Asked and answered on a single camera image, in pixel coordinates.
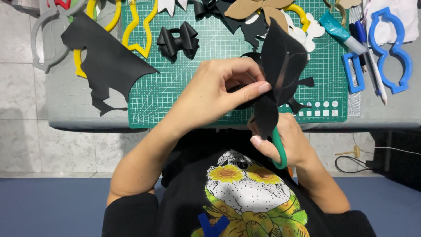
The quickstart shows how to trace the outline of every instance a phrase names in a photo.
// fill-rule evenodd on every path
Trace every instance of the blue floor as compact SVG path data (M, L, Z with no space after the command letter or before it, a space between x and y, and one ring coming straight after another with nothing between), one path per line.
M384 177L335 180L379 237L421 236L420 192ZM0 178L0 237L100 236L109 181ZM164 188L155 190L162 197Z

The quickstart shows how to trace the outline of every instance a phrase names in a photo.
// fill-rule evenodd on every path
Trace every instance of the tile floor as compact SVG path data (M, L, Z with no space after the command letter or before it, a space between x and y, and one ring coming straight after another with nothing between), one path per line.
M0 177L109 177L147 132L103 134L50 128L44 72L31 64L29 39L35 18L0 1L0 22ZM37 45L42 56L40 34ZM351 151L355 143L364 151L374 150L369 133L311 133L307 138L335 176L342 176L334 166L335 153ZM372 159L371 153L362 152L361 159ZM350 160L339 165L349 171L361 169Z

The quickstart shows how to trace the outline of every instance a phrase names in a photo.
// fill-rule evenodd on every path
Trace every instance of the black sleeve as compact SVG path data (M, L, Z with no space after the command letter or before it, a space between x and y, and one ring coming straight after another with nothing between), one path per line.
M102 237L152 236L158 199L150 193L122 197L105 209Z
M367 216L361 211L325 214L325 224L335 237L376 236Z

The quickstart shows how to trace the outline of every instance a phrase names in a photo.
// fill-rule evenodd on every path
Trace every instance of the wooden mallet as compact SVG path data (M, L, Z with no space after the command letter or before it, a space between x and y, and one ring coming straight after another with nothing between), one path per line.
M335 156L345 155L345 154L351 154L354 153L355 158L358 158L360 156L360 147L355 145L354 151L348 151L348 152L342 152L342 153L336 153Z

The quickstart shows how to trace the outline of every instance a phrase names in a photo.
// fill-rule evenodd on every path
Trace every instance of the sunflower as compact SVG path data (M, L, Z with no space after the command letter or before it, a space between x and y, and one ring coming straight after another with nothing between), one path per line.
M250 179L259 183L277 184L282 182L275 173L258 165L249 166L246 173Z
M215 181L233 182L245 178L244 172L235 165L227 164L218 166L208 173L208 176Z

